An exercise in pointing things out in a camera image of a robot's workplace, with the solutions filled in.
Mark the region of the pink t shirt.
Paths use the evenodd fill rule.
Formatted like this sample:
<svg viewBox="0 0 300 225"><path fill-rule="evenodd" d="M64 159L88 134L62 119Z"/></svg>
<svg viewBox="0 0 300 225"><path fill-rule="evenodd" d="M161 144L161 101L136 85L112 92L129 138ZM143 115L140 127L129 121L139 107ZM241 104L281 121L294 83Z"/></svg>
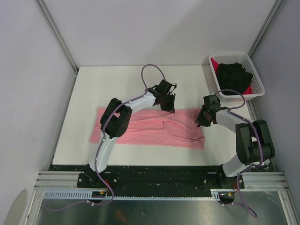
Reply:
<svg viewBox="0 0 300 225"><path fill-rule="evenodd" d="M117 144L180 147L202 150L205 137L195 120L200 109L179 109L175 113L143 109L131 116L128 128Z"/></svg>

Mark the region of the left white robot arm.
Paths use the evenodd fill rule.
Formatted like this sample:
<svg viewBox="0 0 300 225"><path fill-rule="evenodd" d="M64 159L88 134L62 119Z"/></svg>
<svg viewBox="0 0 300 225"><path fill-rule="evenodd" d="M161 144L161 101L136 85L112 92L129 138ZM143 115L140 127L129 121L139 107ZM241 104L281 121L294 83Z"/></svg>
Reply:
<svg viewBox="0 0 300 225"><path fill-rule="evenodd" d="M113 98L100 119L99 146L84 172L87 182L95 188L103 184L104 178L101 172L106 169L113 146L127 131L134 113L154 105L160 105L162 111L175 113L175 96L170 92L160 93L150 88L144 94L130 100L121 101Z"/></svg>

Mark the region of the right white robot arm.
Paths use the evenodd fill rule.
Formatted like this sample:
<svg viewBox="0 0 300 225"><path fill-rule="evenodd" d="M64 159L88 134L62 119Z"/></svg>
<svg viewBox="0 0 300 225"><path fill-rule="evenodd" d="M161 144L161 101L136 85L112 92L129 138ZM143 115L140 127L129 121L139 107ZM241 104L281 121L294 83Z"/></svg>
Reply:
<svg viewBox="0 0 300 225"><path fill-rule="evenodd" d="M275 148L267 122L251 120L227 107L203 105L196 122L204 129L213 126L208 143L214 153L224 156L221 165L207 166L202 172L202 186L231 188L241 182L240 176L262 166L275 156Z"/></svg>

